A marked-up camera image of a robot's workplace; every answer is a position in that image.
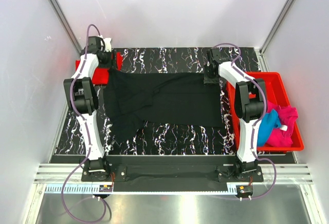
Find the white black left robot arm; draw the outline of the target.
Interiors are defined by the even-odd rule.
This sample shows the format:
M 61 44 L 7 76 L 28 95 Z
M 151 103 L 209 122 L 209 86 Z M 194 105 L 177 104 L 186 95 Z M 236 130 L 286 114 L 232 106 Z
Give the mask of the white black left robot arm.
M 111 168 L 105 158 L 99 136 L 99 101 L 92 78 L 99 64 L 106 64 L 112 59 L 111 42 L 111 38 L 104 38 L 101 35 L 88 37 L 75 73 L 63 82 L 67 105 L 77 116 L 86 148 L 83 176 L 101 181 L 110 177 Z

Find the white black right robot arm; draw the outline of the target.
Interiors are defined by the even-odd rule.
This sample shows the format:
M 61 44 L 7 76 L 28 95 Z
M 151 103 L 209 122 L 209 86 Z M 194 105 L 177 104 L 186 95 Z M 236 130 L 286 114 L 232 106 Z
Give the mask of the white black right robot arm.
M 240 142 L 234 166 L 227 176 L 245 181 L 258 168 L 257 136 L 267 111 L 265 82 L 248 75 L 228 58 L 222 57 L 219 48 L 209 49 L 207 59 L 204 83 L 215 84 L 223 78 L 235 88 L 234 112 L 240 121 Z

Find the black t shirt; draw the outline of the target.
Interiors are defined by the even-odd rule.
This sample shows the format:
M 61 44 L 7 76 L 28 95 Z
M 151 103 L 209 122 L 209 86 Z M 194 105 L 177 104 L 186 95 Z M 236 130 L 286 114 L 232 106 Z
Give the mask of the black t shirt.
M 105 113 L 118 142 L 133 138 L 146 122 L 224 127 L 221 88 L 204 83 L 202 73 L 108 73 Z

